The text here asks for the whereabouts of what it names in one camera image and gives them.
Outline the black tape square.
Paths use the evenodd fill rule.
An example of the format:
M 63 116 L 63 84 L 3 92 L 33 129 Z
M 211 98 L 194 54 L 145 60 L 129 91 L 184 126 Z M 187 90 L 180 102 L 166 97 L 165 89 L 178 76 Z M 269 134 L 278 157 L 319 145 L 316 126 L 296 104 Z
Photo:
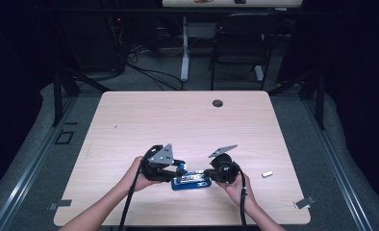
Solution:
M 55 144 L 70 144 L 74 136 L 73 131 L 62 130 L 55 140 Z

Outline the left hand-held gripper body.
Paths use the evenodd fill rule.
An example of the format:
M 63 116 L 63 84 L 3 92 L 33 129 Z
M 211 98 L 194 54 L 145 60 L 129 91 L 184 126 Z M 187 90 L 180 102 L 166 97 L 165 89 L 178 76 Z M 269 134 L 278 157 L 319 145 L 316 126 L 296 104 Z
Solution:
M 153 145 L 142 159 L 141 173 L 149 181 L 170 182 L 175 177 L 175 172 L 166 168 L 173 164 L 174 158 L 170 144 Z

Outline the person's left hand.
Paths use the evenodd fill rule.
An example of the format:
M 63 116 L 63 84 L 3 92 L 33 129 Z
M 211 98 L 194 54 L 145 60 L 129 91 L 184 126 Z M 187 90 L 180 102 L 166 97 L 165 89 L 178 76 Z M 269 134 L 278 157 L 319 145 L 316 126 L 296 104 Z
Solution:
M 119 181 L 118 185 L 123 191 L 127 192 L 133 183 L 135 183 L 135 192 L 141 191 L 149 186 L 157 184 L 157 181 L 149 181 L 142 173 L 139 172 L 141 160 L 142 157 L 137 156 Z

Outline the grey tape piece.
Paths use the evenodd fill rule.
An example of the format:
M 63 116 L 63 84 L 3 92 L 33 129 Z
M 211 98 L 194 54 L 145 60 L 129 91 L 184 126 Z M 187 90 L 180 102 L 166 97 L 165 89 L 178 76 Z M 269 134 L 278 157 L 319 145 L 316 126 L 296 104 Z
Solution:
M 312 205 L 313 203 L 315 203 L 315 202 L 316 202 L 316 199 L 315 199 L 312 195 L 310 195 L 310 196 L 308 196 L 308 197 L 306 197 L 306 198 L 303 198 L 303 199 L 301 199 L 301 200 L 295 202 L 295 203 L 294 203 L 294 207 L 295 207 L 296 209 L 299 209 L 299 210 L 301 210 L 301 209 L 303 209 L 303 208 L 310 208 L 311 205 Z
M 66 199 L 66 200 L 59 200 L 57 202 L 51 202 L 47 209 L 50 210 L 50 211 L 56 211 L 58 210 L 60 207 L 69 207 L 72 203 L 72 200 L 71 199 Z

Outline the person's right hand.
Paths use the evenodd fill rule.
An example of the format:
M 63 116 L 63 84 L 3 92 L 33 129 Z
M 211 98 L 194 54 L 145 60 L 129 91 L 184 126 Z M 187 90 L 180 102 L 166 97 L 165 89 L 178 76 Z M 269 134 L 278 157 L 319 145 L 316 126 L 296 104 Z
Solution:
M 241 201 L 241 190 L 245 189 L 245 199 L 244 204 L 246 207 L 250 207 L 254 202 L 254 193 L 252 192 L 249 177 L 240 173 L 236 177 L 236 180 L 232 183 L 218 183 L 231 198 L 231 200 L 238 206 L 240 206 Z

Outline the blue stapler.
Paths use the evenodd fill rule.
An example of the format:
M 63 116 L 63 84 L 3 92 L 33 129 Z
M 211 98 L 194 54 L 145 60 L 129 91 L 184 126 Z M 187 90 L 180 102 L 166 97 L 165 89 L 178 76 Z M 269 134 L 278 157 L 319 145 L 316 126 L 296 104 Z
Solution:
M 177 166 L 177 171 L 187 171 L 186 165 Z M 174 177 L 171 181 L 171 189 L 174 191 L 208 188 L 212 181 L 205 177 L 203 170 L 188 171 L 182 177 Z

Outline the aluminium floor rail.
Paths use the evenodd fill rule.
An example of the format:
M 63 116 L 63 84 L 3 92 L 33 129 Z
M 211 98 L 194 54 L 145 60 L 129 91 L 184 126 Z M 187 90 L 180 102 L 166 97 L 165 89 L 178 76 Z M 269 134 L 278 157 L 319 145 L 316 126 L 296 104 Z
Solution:
M 321 129 L 315 117 L 315 108 L 310 101 L 302 101 L 310 121 L 314 124 L 317 135 L 325 149 L 325 158 L 333 172 L 334 178 L 340 188 L 345 204 L 353 218 L 358 231 L 374 231 L 370 224 L 360 200 L 352 188 L 347 175 L 342 168 L 341 161 L 325 130 Z
M 48 151 L 60 135 L 64 120 L 72 112 L 78 97 L 65 99 L 63 114 L 54 121 L 54 102 L 45 99 L 37 120 L 12 163 L 0 180 L 0 231 L 6 231 L 48 157 Z

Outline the long white desk leg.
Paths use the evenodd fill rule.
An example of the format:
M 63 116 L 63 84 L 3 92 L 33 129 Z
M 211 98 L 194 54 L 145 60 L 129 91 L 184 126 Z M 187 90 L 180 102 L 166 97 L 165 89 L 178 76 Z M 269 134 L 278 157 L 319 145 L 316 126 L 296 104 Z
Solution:
M 182 36 L 183 36 L 183 57 L 181 65 L 181 76 L 180 79 L 186 82 L 189 79 L 190 70 L 190 54 L 189 54 L 189 39 L 188 39 L 188 22 L 187 19 L 183 18 L 182 24 Z

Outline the light desk top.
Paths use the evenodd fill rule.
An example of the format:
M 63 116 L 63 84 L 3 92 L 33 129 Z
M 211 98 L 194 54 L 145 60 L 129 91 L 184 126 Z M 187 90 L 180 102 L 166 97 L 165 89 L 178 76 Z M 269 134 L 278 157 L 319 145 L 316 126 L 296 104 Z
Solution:
M 162 0 L 170 8 L 299 8 L 304 0 Z

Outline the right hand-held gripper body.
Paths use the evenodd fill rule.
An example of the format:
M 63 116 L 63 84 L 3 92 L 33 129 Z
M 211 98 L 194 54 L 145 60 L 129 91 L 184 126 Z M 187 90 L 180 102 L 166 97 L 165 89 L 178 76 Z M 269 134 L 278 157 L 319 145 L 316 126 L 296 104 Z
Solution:
M 215 152 L 210 155 L 212 158 L 210 165 L 215 170 L 216 182 L 218 183 L 229 183 L 232 184 L 240 171 L 240 168 L 229 156 L 228 151 L 236 148 L 237 145 L 230 145 L 219 147 Z

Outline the dark computer case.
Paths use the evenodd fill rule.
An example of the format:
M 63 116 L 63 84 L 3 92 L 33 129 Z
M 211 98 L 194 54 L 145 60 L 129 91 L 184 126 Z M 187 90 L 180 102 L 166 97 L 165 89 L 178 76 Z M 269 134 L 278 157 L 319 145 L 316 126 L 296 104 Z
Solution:
M 122 73 L 124 51 L 116 44 L 114 27 L 103 15 L 79 17 L 80 61 L 88 71 Z

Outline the black metal stand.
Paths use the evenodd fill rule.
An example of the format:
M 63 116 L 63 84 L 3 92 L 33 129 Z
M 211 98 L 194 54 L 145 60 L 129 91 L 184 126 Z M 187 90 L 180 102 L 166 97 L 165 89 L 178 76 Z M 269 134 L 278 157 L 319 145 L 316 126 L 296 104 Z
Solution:
M 314 92 L 316 92 L 316 107 L 315 107 L 315 120 L 321 130 L 324 130 L 323 113 L 324 113 L 324 99 L 325 99 L 325 76 L 319 70 L 310 70 L 292 80 L 281 84 L 274 90 L 270 90 L 268 94 L 274 96 L 290 89 L 292 86 L 303 83 L 303 87 L 299 92 L 299 97 L 303 100 L 309 100 Z
M 63 90 L 65 90 L 70 97 L 78 97 L 81 93 L 80 88 L 76 84 L 77 80 L 80 80 L 101 92 L 110 90 L 75 69 L 66 68 L 58 70 L 53 78 L 55 109 L 55 117 L 52 124 L 53 127 L 57 126 L 63 118 Z

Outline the black folding chair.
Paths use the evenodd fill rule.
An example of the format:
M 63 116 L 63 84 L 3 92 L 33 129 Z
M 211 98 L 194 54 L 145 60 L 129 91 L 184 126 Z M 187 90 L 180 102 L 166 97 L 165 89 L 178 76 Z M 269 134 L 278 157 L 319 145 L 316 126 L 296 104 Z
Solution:
M 232 13 L 223 16 L 215 25 L 214 45 L 209 64 L 211 89 L 215 87 L 215 66 L 249 65 L 251 71 L 261 66 L 265 78 L 275 41 L 284 28 L 284 20 L 273 13 Z

